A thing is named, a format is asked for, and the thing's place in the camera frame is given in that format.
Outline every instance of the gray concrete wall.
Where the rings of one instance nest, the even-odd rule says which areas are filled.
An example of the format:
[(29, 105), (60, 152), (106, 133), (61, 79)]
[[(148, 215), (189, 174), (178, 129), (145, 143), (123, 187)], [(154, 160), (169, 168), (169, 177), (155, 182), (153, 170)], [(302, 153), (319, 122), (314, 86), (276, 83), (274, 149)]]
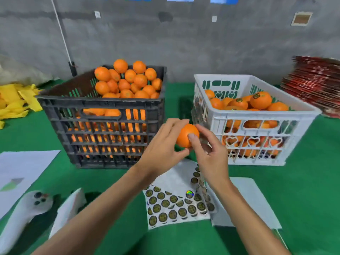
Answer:
[[(54, 1), (78, 73), (123, 58), (167, 66), (171, 82), (222, 73), (275, 84), (293, 55), (340, 58), (340, 0)], [(307, 27), (290, 26), (299, 11), (314, 12)], [(0, 53), (71, 77), (50, 0), (0, 0), (0, 32)]]

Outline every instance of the black plastic crate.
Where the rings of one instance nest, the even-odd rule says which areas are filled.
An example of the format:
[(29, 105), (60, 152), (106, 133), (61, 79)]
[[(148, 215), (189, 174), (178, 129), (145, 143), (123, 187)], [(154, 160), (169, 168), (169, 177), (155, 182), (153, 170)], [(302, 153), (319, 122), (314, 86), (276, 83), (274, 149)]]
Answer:
[[(71, 163), (79, 168), (129, 168), (139, 160), (165, 116), (167, 68), (150, 67), (163, 81), (157, 99), (101, 98), (94, 69), (36, 96)], [(86, 115), (86, 108), (118, 109), (121, 115)]]

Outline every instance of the white plastic crate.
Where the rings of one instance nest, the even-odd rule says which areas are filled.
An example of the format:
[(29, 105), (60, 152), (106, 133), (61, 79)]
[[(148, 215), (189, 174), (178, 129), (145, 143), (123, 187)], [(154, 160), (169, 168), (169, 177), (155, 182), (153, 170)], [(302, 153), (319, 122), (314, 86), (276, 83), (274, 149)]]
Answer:
[[(229, 149), (229, 164), (231, 165), (283, 166), (315, 117), (321, 114), (320, 109), (252, 75), (195, 74), (194, 77), (192, 120), (210, 129), (226, 145)], [(214, 91), (219, 99), (241, 98), (259, 91), (266, 91), (272, 96), (273, 103), (281, 101), (288, 105), (290, 110), (218, 110), (212, 107), (204, 92), (206, 89)], [(230, 128), (226, 128), (228, 120), (232, 120), (229, 121), (229, 124), (232, 122)], [(241, 120), (238, 129), (233, 128), (235, 120)], [(248, 120), (259, 120), (261, 126), (245, 128), (244, 123)], [(261, 128), (264, 121), (269, 120), (277, 121), (277, 127)], [(237, 142), (230, 145), (228, 141), (225, 141), (229, 139), (232, 142), (237, 136), (241, 140), (238, 146)]]

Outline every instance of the red paper stack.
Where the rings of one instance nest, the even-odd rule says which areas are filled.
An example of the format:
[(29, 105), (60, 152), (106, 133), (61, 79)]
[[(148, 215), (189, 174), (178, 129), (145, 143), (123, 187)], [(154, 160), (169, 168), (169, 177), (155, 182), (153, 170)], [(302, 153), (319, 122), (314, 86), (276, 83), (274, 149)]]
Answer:
[(282, 79), (281, 88), (310, 103), (327, 117), (340, 118), (340, 61), (295, 56), (295, 70)]

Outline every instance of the white controller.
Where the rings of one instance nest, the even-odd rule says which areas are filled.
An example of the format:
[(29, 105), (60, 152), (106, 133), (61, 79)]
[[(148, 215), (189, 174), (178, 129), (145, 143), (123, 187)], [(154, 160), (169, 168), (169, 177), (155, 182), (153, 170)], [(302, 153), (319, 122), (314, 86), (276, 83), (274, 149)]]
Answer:
[(79, 208), (86, 204), (86, 198), (82, 188), (77, 189), (67, 198), (58, 209), (57, 218), (54, 221), (49, 239), (67, 224), (78, 213)]
[(53, 199), (42, 191), (23, 195), (0, 235), (0, 255), (7, 254), (15, 245), (25, 226), (31, 220), (52, 208)]

